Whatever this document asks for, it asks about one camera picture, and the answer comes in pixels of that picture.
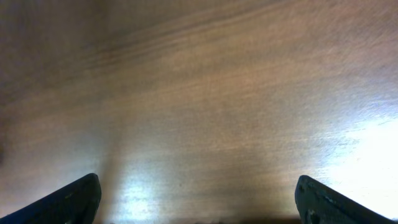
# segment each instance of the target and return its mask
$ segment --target black plastic piece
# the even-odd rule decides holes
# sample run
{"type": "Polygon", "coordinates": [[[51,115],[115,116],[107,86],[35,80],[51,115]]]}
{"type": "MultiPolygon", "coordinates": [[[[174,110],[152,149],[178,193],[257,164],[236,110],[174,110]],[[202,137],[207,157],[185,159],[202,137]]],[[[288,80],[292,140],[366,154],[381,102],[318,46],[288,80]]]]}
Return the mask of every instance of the black plastic piece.
{"type": "Polygon", "coordinates": [[[100,181],[88,174],[4,218],[0,224],[92,224],[101,200],[100,181]]]}
{"type": "Polygon", "coordinates": [[[298,179],[295,201],[303,224],[395,223],[306,175],[298,179]]]}

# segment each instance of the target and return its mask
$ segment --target wooden table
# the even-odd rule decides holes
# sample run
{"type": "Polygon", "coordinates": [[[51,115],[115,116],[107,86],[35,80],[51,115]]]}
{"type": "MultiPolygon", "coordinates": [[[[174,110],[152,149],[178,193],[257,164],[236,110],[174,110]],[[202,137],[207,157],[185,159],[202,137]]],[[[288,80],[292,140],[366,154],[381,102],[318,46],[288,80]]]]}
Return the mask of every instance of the wooden table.
{"type": "Polygon", "coordinates": [[[89,172],[97,223],[398,217],[398,1],[4,1],[0,217],[89,172]]]}

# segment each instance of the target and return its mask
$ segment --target wooden surface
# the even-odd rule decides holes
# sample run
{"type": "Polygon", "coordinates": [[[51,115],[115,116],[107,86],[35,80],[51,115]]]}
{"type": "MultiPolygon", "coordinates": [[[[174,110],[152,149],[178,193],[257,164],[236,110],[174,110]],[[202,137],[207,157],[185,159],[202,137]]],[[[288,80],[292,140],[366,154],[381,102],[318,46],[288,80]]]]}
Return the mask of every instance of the wooden surface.
{"type": "Polygon", "coordinates": [[[0,216],[95,172],[97,223],[398,217],[398,1],[3,1],[0,216]]]}

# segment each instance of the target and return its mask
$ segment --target wood grain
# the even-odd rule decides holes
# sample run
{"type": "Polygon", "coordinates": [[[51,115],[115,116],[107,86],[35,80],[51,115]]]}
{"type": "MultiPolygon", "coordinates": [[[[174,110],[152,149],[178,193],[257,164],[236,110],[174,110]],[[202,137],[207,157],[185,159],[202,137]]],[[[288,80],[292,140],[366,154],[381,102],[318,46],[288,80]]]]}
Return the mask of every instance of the wood grain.
{"type": "Polygon", "coordinates": [[[398,217],[397,10],[2,2],[0,217],[89,172],[97,223],[290,223],[302,174],[398,217]]]}

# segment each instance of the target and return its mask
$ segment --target brown wood surface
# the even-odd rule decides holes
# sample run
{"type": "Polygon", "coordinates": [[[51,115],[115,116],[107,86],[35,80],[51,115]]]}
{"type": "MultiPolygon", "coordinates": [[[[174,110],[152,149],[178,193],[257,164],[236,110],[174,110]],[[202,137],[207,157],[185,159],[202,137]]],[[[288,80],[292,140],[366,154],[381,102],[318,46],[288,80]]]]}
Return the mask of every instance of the brown wood surface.
{"type": "Polygon", "coordinates": [[[97,223],[398,217],[398,1],[2,1],[0,217],[95,172],[97,223]]]}

